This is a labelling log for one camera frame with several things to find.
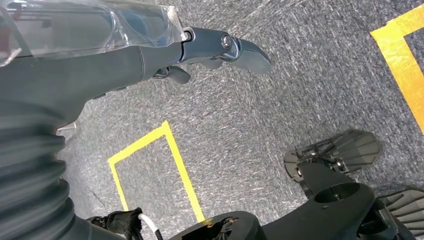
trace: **yellow tape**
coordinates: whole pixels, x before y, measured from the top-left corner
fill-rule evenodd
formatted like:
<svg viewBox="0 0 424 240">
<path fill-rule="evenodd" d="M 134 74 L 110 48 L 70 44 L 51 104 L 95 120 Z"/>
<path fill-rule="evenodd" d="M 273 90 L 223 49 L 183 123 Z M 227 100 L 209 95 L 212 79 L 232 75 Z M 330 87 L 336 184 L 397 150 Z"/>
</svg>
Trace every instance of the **yellow tape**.
<svg viewBox="0 0 424 240">
<path fill-rule="evenodd" d="M 186 166 L 184 165 L 183 158 L 181 157 L 180 151 L 178 150 L 177 143 L 175 142 L 172 134 L 170 125 L 167 121 L 162 124 L 166 140 L 171 148 L 173 159 L 175 160 L 176 167 L 178 168 L 179 175 L 181 176 L 182 183 L 184 184 L 185 191 L 187 192 L 188 199 L 190 200 L 191 207 L 193 208 L 194 215 L 198 222 L 203 222 L 205 216 L 203 215 L 202 209 L 199 205 L 198 197 L 196 196 L 195 190 L 190 181 L 189 174 L 187 173 Z"/>
<path fill-rule="evenodd" d="M 126 147 L 124 150 L 118 152 L 109 158 L 109 166 L 112 171 L 113 179 L 115 180 L 116 188 L 118 190 L 119 198 L 122 203 L 122 207 L 124 211 L 128 211 L 127 201 L 125 199 L 124 191 L 122 190 L 121 183 L 118 177 L 118 173 L 116 170 L 116 164 L 129 157 L 131 154 L 144 148 L 160 137 L 165 136 L 166 141 L 168 142 L 169 148 L 172 153 L 172 157 L 175 161 L 175 164 L 178 168 L 179 175 L 181 176 L 182 184 L 184 185 L 185 191 L 187 192 L 188 199 L 190 201 L 191 207 L 193 208 L 194 215 L 198 222 L 202 222 L 205 220 L 202 209 L 199 204 L 199 200 L 196 196 L 195 190 L 193 188 L 192 182 L 190 181 L 189 174 L 187 173 L 186 166 L 184 165 L 183 158 L 181 157 L 180 151 L 178 150 L 177 143 L 172 134 L 171 127 L 168 121 L 162 123 L 162 125 L 155 130 L 149 132 L 147 135 L 143 136 L 133 144 Z"/>
<path fill-rule="evenodd" d="M 424 134 L 424 75 L 404 38 L 421 28 L 424 28 L 424 4 L 390 20 L 371 35 Z"/>
</svg>

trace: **screw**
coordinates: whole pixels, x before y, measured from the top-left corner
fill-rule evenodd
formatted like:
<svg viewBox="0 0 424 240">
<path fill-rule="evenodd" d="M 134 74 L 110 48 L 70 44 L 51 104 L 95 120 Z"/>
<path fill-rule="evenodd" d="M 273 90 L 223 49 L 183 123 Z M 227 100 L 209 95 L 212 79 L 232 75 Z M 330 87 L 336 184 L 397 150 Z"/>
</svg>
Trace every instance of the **screw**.
<svg viewBox="0 0 424 240">
<path fill-rule="evenodd" d="M 345 171 L 346 170 L 346 165 L 341 161 L 341 160 L 337 160 L 337 166 L 338 166 L 338 169 L 340 170 L 340 171 Z"/>
<path fill-rule="evenodd" d="M 296 172 L 297 172 L 297 175 L 299 175 L 299 177 L 302 177 L 302 172 L 298 167 L 296 167 Z"/>
<path fill-rule="evenodd" d="M 228 34 L 223 34 L 221 37 L 221 44 L 225 49 L 230 49 L 232 45 L 231 37 Z"/>
<path fill-rule="evenodd" d="M 193 39 L 192 34 L 189 31 L 185 31 L 182 38 L 185 42 L 191 41 Z"/>
</svg>

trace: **clear plastic cover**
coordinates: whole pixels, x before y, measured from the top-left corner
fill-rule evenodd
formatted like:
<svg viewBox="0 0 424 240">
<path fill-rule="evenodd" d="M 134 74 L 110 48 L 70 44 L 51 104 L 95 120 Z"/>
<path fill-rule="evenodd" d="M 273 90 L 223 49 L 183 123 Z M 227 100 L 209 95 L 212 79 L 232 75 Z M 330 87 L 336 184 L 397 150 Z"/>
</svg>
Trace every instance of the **clear plastic cover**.
<svg viewBox="0 0 424 240">
<path fill-rule="evenodd" d="M 173 6 L 136 0 L 0 0 L 0 67 L 14 57 L 70 58 L 184 41 Z"/>
</svg>

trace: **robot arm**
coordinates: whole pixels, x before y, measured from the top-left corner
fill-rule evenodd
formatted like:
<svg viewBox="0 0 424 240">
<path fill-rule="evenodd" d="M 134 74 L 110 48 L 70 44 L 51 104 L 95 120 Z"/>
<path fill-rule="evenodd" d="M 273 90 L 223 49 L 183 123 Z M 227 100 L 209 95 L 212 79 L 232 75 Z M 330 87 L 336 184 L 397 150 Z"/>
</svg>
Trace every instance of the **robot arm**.
<svg viewBox="0 0 424 240">
<path fill-rule="evenodd" d="M 101 9 L 91 4 L 89 9 L 81 9 L 76 3 L 113 1 L 10 2 L 0 0 L 0 36 L 5 38 L 0 50 L 7 48 L 0 56 L 2 240 L 122 239 L 77 217 L 68 198 L 69 185 L 60 179 L 66 163 L 57 160 L 56 153 L 65 140 L 56 136 L 56 129 L 76 120 L 87 101 L 150 78 L 170 77 L 185 83 L 190 75 L 179 67 L 184 64 L 202 63 L 216 69 L 228 62 L 257 73 L 270 68 L 266 54 L 253 43 L 224 31 L 180 30 L 174 19 L 172 31 L 166 35 L 173 38 L 166 38 L 166 44 L 160 40 L 162 34 L 144 41 L 151 33 L 142 34 L 147 28 L 139 28 L 134 21 L 145 23 L 139 17 L 148 16 L 147 22 L 153 18 L 163 23 L 167 18 L 157 8 L 138 1 L 120 0 L 124 6 L 110 4 Z M 64 5 L 54 7 L 57 3 Z M 13 18 L 16 13 L 19 19 Z M 115 28 L 108 26 L 118 21 L 125 27 L 110 34 Z M 34 26 L 40 29 L 31 31 Z M 72 27 L 65 31 L 58 26 Z M 65 36 L 53 34 L 55 31 Z M 70 34 L 80 31 L 84 34 Z M 106 41 L 99 36 L 107 36 Z"/>
</svg>

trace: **wire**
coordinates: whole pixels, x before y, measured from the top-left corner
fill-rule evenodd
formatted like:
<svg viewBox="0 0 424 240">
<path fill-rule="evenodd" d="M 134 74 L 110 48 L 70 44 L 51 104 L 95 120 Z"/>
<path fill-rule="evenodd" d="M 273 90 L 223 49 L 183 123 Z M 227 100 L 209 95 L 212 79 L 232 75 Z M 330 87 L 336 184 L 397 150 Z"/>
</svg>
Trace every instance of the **wire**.
<svg viewBox="0 0 424 240">
<path fill-rule="evenodd" d="M 159 231 L 159 228 L 155 225 L 155 223 L 148 216 L 144 215 L 143 213 L 140 213 L 138 215 L 138 219 L 144 221 L 147 224 L 147 226 L 150 228 L 150 230 L 156 236 L 157 240 L 164 240 L 164 238 L 162 237 L 161 231 Z"/>
<path fill-rule="evenodd" d="M 137 229 L 133 229 L 132 232 L 137 237 L 138 240 L 144 240 L 142 233 L 140 231 L 138 231 Z"/>
</svg>

